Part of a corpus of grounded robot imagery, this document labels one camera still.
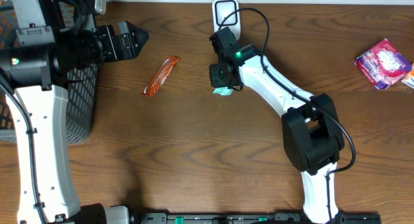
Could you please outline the orange brown snack bar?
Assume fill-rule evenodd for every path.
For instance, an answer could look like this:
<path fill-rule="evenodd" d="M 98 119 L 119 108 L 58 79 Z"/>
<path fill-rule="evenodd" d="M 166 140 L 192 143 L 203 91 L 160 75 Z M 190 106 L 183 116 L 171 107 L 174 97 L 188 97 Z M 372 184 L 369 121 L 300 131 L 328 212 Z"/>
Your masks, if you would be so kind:
<path fill-rule="evenodd" d="M 177 56 L 168 56 L 164 63 L 160 66 L 159 70 L 155 73 L 149 83 L 145 86 L 142 94 L 145 96 L 152 97 L 157 93 L 162 85 L 164 84 L 166 78 L 169 76 L 173 68 L 180 61 L 180 58 Z"/>

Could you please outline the red purple snack bag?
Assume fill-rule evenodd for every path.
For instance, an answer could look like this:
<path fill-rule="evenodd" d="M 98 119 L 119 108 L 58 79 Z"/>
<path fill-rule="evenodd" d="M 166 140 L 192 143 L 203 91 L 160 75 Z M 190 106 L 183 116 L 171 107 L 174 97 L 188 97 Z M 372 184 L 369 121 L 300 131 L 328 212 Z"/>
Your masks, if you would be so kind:
<path fill-rule="evenodd" d="M 365 51 L 354 64 L 376 89 L 387 89 L 412 70 L 409 60 L 388 39 Z"/>

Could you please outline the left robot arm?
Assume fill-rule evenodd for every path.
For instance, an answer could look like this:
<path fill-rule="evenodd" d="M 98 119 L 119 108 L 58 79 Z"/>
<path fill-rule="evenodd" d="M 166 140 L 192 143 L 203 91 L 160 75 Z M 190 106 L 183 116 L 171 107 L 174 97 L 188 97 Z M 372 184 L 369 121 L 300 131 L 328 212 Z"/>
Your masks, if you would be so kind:
<path fill-rule="evenodd" d="M 68 74 L 136 58 L 148 33 L 128 21 L 115 34 L 95 17 L 107 0 L 12 0 L 18 47 L 1 51 L 1 89 L 14 121 L 18 223 L 134 223 L 125 205 L 81 205 L 67 143 Z"/>

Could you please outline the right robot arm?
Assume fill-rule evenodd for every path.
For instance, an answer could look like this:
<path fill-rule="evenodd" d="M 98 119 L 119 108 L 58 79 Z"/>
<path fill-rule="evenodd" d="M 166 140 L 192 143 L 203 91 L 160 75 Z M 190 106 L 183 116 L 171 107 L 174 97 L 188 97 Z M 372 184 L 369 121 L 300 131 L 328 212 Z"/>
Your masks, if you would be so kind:
<path fill-rule="evenodd" d="M 210 42 L 219 60 L 209 66 L 212 87 L 245 85 L 277 112 L 285 153 L 301 173 L 303 212 L 312 223 L 328 223 L 339 213 L 330 180 L 344 147 L 332 99 L 290 82 L 257 47 L 241 45 L 228 27 L 214 32 Z"/>

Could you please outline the orange juice carton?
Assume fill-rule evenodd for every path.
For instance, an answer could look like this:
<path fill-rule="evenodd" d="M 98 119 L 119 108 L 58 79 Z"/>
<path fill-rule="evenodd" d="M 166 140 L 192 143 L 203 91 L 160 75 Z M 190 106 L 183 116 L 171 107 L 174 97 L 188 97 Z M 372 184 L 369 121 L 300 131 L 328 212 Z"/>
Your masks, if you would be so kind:
<path fill-rule="evenodd" d="M 403 79 L 401 79 L 401 82 L 405 85 L 407 85 L 408 87 L 414 89 L 414 65 L 412 64 L 412 70 L 407 73 L 407 75 L 405 75 L 405 77 L 403 77 Z"/>

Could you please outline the teal snack packet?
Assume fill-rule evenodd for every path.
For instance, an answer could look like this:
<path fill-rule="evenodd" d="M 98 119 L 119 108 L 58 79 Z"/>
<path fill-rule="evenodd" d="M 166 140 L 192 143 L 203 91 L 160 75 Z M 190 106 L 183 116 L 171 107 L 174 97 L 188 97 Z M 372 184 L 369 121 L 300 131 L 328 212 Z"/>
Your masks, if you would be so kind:
<path fill-rule="evenodd" d="M 233 89 L 229 89 L 227 87 L 218 87 L 214 89 L 213 94 L 220 96 L 230 96 L 232 92 Z"/>

